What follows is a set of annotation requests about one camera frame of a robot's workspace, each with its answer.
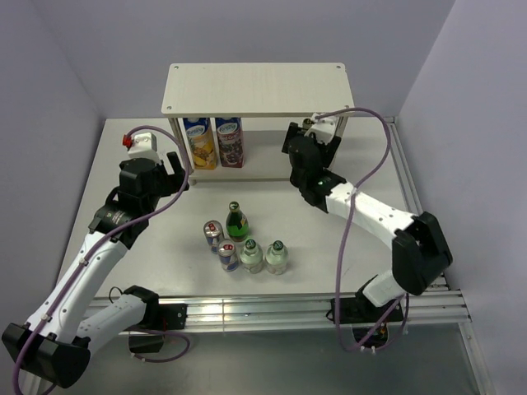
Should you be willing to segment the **green glass bottle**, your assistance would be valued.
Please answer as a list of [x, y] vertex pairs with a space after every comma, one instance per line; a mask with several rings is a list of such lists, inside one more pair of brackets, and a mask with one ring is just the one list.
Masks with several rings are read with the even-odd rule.
[[229, 203], [229, 213], [226, 218], [226, 231], [230, 239], [242, 242], [249, 234], [249, 222], [236, 201]]
[[304, 129], [309, 129], [313, 124], [314, 122], [310, 118], [305, 118], [302, 122], [302, 127]]

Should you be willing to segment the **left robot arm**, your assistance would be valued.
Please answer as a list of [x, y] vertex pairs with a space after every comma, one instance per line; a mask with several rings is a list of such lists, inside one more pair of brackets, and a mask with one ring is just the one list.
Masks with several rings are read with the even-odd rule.
[[21, 371], [69, 388], [83, 375], [91, 356], [130, 328], [153, 329], [161, 320], [159, 296], [131, 286], [109, 307], [85, 318], [96, 292], [131, 250], [149, 220], [161, 214], [161, 198], [176, 202], [188, 189], [189, 162], [175, 152], [163, 160], [146, 156], [120, 163], [119, 184], [91, 223], [77, 256], [44, 303], [23, 324], [10, 323], [2, 343], [15, 366], [12, 385], [20, 393]]

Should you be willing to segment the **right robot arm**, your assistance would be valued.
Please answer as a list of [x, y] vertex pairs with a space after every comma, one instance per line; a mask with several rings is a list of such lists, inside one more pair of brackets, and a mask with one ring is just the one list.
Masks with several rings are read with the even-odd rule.
[[453, 262], [439, 221], [391, 207], [329, 170], [342, 141], [335, 120], [304, 125], [290, 123], [282, 152], [291, 163], [291, 184], [304, 200], [321, 211], [351, 220], [391, 251], [391, 268], [358, 292], [358, 315], [375, 320], [385, 306], [405, 293], [420, 295]]

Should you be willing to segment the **white two-tier shelf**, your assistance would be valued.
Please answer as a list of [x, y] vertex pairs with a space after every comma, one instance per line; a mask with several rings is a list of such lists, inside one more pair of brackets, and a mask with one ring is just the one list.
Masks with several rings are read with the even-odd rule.
[[342, 63], [174, 63], [161, 112], [185, 139], [185, 118], [239, 117], [245, 140], [241, 168], [194, 167], [190, 182], [287, 181], [291, 165], [282, 144], [291, 122], [354, 106]]

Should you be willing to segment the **pineapple juice carton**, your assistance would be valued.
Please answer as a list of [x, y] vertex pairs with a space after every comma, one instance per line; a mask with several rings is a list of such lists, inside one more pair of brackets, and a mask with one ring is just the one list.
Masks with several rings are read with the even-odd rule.
[[183, 123], [194, 167], [199, 170], [216, 169], [217, 153], [210, 119], [184, 118]]

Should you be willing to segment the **red grape juice carton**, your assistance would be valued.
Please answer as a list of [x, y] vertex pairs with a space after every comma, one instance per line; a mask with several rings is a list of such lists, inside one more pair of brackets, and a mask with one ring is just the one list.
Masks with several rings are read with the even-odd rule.
[[218, 152], [223, 167], [242, 168], [245, 162], [240, 118], [215, 118]]

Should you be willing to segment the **silver blue energy can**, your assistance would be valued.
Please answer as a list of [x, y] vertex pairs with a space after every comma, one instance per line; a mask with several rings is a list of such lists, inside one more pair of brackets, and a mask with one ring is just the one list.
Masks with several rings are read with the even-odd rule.
[[222, 268], [226, 272], [233, 272], [239, 266], [237, 247], [230, 239], [224, 239], [217, 247], [217, 254]]
[[219, 244], [224, 240], [222, 224], [219, 221], [207, 221], [203, 226], [203, 233], [211, 252], [217, 254]]

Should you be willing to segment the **clear bottle green cap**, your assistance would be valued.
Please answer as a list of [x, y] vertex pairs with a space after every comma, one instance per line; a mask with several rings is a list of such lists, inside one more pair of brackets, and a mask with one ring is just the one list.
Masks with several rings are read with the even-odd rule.
[[281, 240], [275, 240], [265, 254], [266, 268], [273, 275], [282, 275], [287, 270], [288, 250]]
[[263, 269], [264, 255], [260, 245], [254, 239], [247, 239], [240, 253], [242, 267], [250, 274], [256, 274]]

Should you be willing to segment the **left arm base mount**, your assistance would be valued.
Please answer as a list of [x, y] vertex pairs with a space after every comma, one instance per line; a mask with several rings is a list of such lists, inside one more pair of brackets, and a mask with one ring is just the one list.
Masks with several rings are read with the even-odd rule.
[[188, 305], [184, 303], [160, 304], [155, 318], [150, 323], [140, 324], [142, 335], [128, 337], [128, 350], [135, 355], [150, 356], [158, 354], [168, 340], [163, 334], [149, 331], [173, 332], [183, 330], [187, 318]]

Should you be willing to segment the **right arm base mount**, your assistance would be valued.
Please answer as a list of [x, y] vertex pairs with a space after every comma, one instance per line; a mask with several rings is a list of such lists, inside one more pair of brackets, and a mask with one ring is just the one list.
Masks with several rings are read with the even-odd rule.
[[[362, 298], [341, 298], [340, 299], [340, 323], [341, 324], [364, 324], [375, 323], [382, 314], [389, 308], [391, 300], [382, 307], [375, 307], [368, 300]], [[387, 316], [382, 324], [373, 332], [365, 342], [364, 347], [384, 346], [389, 340], [389, 323], [401, 323], [403, 321], [403, 310], [401, 303], [398, 303], [394, 310]]]

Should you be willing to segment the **aluminium rail frame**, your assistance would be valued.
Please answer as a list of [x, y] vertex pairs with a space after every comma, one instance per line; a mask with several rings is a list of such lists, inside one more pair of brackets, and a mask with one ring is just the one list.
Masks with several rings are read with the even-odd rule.
[[[335, 171], [345, 178], [334, 202], [315, 208], [291, 185], [282, 152], [287, 118], [246, 118], [247, 161], [240, 169], [197, 170], [190, 190], [154, 217], [104, 280], [138, 285], [188, 303], [190, 331], [343, 328], [470, 320], [461, 292], [449, 288], [444, 249], [420, 214], [393, 133], [378, 120], [348, 121]], [[283, 272], [222, 268], [203, 224], [224, 221], [237, 201], [249, 236], [262, 249], [282, 241]]]

